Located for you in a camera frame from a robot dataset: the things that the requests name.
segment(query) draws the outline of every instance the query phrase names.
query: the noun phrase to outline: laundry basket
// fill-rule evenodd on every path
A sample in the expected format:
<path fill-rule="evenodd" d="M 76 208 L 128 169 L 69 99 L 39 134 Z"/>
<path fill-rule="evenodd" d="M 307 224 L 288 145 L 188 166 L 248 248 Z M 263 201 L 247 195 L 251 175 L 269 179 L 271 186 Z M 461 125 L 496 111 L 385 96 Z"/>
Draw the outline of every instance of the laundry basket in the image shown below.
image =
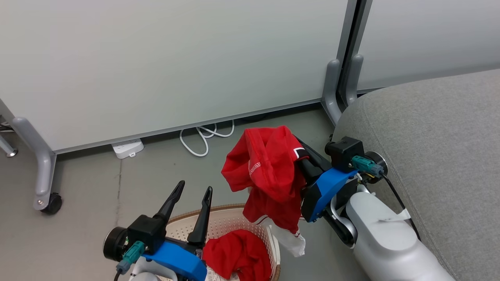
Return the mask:
<path fill-rule="evenodd" d="M 208 221 L 207 239 L 219 238 L 235 230 L 248 230 L 257 235 L 265 244 L 269 260 L 271 262 L 270 281 L 277 281 L 280 277 L 280 246 L 278 240 L 271 234 L 268 226 L 255 225 L 243 216 L 244 204 L 231 204 L 212 207 L 210 209 L 210 219 Z M 172 217 L 166 225 L 166 236 L 182 241 L 186 241 L 188 234 L 193 231 L 200 210 L 188 212 Z M 224 281 L 225 279 L 217 275 L 211 268 L 207 268 L 208 281 Z M 238 275 L 231 276 L 231 281 L 238 280 Z"/>

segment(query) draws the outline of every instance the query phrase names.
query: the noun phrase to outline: white power outlet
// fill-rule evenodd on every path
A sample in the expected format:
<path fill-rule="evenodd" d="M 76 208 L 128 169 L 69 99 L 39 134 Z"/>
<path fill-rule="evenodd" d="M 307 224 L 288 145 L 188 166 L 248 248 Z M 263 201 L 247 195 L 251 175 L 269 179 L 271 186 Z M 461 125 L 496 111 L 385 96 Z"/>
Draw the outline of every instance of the white power outlet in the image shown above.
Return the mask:
<path fill-rule="evenodd" d="M 122 141 L 111 144 L 113 146 L 114 153 L 119 159 L 127 157 L 135 157 L 136 153 L 144 149 L 144 144 L 140 138 Z"/>

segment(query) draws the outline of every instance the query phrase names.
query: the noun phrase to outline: gray couch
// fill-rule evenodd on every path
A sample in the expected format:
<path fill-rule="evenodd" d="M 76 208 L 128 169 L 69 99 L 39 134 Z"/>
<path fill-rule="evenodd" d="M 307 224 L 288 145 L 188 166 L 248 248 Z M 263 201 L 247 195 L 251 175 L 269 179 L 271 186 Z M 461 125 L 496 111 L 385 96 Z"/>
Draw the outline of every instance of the gray couch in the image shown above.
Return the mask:
<path fill-rule="evenodd" d="M 422 242 L 458 281 L 500 280 L 500 69 L 412 82 L 359 98 L 333 140 L 363 141 Z M 395 211 L 384 182 L 372 186 Z"/>

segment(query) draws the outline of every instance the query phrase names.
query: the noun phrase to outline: metal foot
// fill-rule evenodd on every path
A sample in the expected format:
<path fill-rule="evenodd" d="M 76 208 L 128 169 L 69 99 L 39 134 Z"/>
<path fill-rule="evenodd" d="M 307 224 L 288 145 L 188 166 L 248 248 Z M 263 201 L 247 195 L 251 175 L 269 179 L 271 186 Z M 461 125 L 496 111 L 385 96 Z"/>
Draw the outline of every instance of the metal foot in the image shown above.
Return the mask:
<path fill-rule="evenodd" d="M 0 148 L 5 151 L 7 157 L 14 157 L 18 154 L 18 150 L 16 148 L 12 148 L 12 146 L 1 135 Z"/>
<path fill-rule="evenodd" d="M 6 155 L 6 156 L 7 156 L 8 158 L 14 157 L 14 156 L 16 156 L 16 155 L 18 154 L 18 152 L 19 152 L 19 150 L 18 150 L 17 148 L 14 148 L 14 149 L 12 149 L 12 152 L 7 153 L 7 155 Z"/>
<path fill-rule="evenodd" d="M 50 201 L 56 155 L 26 118 L 14 118 L 9 124 L 35 153 L 38 163 L 38 175 L 36 176 L 33 208 L 43 210 Z"/>
<path fill-rule="evenodd" d="M 350 106 L 358 99 L 358 80 L 360 79 L 361 66 L 363 65 L 363 56 L 356 54 L 350 60 L 349 70 L 347 72 L 347 82 L 345 89 L 341 89 L 340 95 L 345 105 Z"/>
<path fill-rule="evenodd" d="M 337 104 L 337 83 L 339 82 L 340 61 L 334 59 L 326 66 L 326 75 L 323 85 L 323 97 L 321 104 L 323 105 L 326 114 L 330 118 L 333 125 L 337 126 L 337 122 L 342 115 L 342 112 Z"/>

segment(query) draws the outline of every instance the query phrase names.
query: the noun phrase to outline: white partition panel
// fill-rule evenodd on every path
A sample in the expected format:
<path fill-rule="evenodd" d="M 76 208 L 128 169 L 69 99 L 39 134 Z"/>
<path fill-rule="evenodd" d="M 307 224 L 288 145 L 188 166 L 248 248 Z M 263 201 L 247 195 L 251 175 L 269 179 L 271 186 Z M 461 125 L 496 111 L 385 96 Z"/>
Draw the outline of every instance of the white partition panel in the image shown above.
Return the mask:
<path fill-rule="evenodd" d="M 4 0 L 0 99 L 55 151 L 319 99 L 348 0 Z"/>
<path fill-rule="evenodd" d="M 358 90 L 500 68 L 500 1 L 373 0 Z"/>

